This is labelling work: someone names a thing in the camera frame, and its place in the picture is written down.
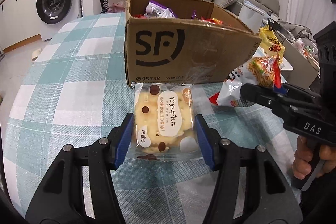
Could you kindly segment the person's right hand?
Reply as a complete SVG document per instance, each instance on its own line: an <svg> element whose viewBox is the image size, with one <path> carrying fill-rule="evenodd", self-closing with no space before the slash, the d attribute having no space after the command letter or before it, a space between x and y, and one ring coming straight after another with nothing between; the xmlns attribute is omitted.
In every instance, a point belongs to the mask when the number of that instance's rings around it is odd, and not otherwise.
<svg viewBox="0 0 336 224"><path fill-rule="evenodd" d="M336 150L335 147L322 145L319 151L319 156L325 161L322 169L319 171L317 177L321 177L326 173L331 172L336 164ZM311 165L309 164L313 159L313 151L307 146L307 139L303 136L297 138L297 150L294 153L294 162L292 164L292 171L294 177L303 180L311 173Z"/></svg>

